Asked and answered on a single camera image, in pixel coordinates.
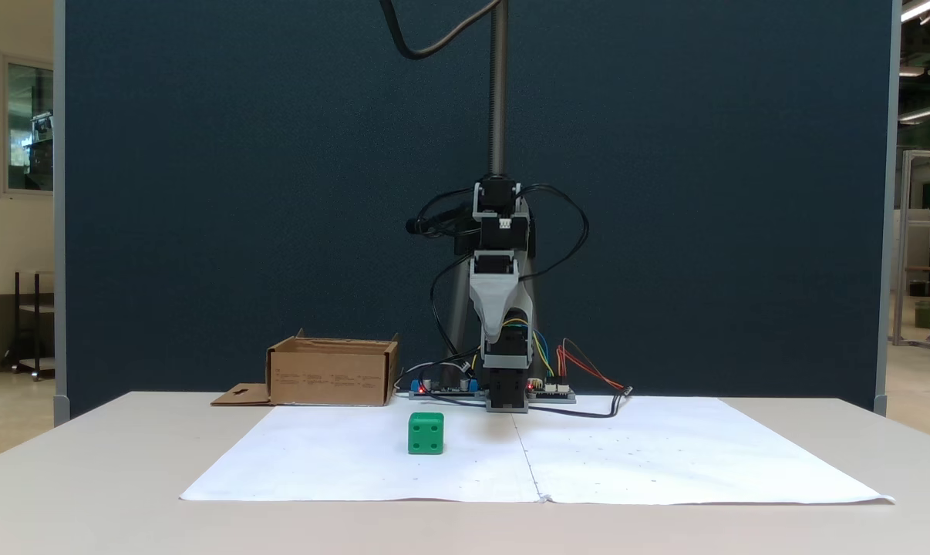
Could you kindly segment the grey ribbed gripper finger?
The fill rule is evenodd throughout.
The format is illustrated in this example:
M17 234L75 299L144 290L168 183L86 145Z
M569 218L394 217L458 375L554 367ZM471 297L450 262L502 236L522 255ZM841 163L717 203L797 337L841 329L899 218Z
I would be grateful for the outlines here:
M470 298L480 319L484 341L499 341L504 317L517 297L517 274L470 274Z

